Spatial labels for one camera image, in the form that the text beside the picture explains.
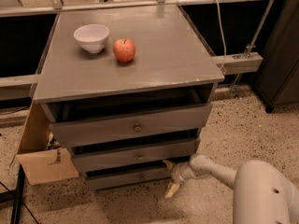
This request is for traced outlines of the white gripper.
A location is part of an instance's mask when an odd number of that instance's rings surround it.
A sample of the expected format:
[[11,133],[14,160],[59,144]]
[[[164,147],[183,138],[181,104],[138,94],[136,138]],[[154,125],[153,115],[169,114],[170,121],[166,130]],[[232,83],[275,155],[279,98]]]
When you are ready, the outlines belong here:
[[173,163],[169,160],[163,160],[168,170],[171,170],[172,181],[168,184],[164,197],[170,199],[179,190],[180,184],[187,180],[197,179],[199,175],[192,169],[190,164],[185,162]]

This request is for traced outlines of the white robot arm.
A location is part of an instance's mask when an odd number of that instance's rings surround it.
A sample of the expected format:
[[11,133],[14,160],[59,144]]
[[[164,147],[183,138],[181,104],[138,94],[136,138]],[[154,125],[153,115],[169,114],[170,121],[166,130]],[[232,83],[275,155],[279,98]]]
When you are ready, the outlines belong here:
[[238,169],[194,154],[188,161],[164,162],[171,172],[165,196],[172,197],[190,179],[208,175],[234,191],[233,224],[293,224],[299,222],[299,189],[265,161],[246,161]]

